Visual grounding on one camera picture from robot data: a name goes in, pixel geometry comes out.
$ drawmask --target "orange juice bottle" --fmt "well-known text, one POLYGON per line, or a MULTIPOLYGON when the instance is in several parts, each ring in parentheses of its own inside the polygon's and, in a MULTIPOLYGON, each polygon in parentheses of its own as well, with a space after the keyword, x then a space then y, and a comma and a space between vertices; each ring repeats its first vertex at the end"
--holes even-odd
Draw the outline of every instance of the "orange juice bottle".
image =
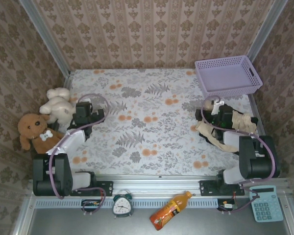
POLYGON ((187 201, 192 197, 192 194, 187 191, 184 194, 176 195, 163 208, 157 211, 150 217, 152 224, 156 230, 160 230, 170 221, 175 215, 180 213, 187 206, 187 201))

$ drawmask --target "patterned wallpaper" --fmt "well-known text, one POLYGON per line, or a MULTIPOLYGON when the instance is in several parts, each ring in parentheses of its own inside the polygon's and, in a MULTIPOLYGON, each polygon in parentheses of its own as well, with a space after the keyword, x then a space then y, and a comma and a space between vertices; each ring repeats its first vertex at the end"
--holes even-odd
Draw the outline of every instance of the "patterned wallpaper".
POLYGON ((33 0, 71 70, 247 54, 273 0, 33 0))
POLYGON ((63 84, 57 64, 17 0, 0 0, 0 235, 9 234, 31 177, 17 123, 63 84))
POLYGON ((254 65, 264 83, 255 94, 257 107, 294 188, 294 0, 287 3, 254 65))

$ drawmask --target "basket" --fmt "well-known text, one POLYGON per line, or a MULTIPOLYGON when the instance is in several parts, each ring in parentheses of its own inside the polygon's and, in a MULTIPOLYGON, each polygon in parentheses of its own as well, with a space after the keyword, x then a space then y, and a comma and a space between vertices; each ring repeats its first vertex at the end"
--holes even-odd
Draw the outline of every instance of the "basket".
POLYGON ((196 61, 195 68, 205 98, 252 94, 263 85, 245 55, 196 61))

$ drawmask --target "table surface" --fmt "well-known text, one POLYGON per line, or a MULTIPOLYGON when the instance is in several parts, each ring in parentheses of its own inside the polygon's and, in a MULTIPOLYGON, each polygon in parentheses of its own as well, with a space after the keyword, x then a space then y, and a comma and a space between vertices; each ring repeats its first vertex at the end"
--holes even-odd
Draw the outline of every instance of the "table surface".
POLYGON ((35 210, 29 235, 289 235, 286 220, 257 223, 251 207, 231 215, 216 209, 185 209, 160 231, 149 217, 155 209, 136 209, 132 217, 116 218, 109 209, 83 215, 79 209, 35 210))
MULTIPOLYGON (((95 174, 216 175, 238 156, 208 144, 195 129, 204 100, 190 69, 77 70, 71 97, 101 94, 109 101, 104 123, 70 157, 71 168, 95 174)), ((93 97, 94 110, 107 105, 93 97)), ((247 95, 225 103, 252 114, 247 95)))

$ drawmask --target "plush toy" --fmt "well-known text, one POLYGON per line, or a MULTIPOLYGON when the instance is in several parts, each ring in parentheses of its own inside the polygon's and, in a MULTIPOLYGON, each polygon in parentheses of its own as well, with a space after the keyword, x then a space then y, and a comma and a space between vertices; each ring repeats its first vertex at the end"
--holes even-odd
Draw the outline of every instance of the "plush toy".
POLYGON ((29 150, 32 141, 37 153, 46 153, 63 137, 63 134, 47 128, 48 115, 26 114, 18 123, 22 149, 29 150))
POLYGON ((70 104, 70 92, 65 88, 55 88, 47 91, 49 101, 40 107, 41 114, 50 115, 47 123, 54 123, 58 120, 59 124, 66 124, 73 118, 75 108, 70 104))

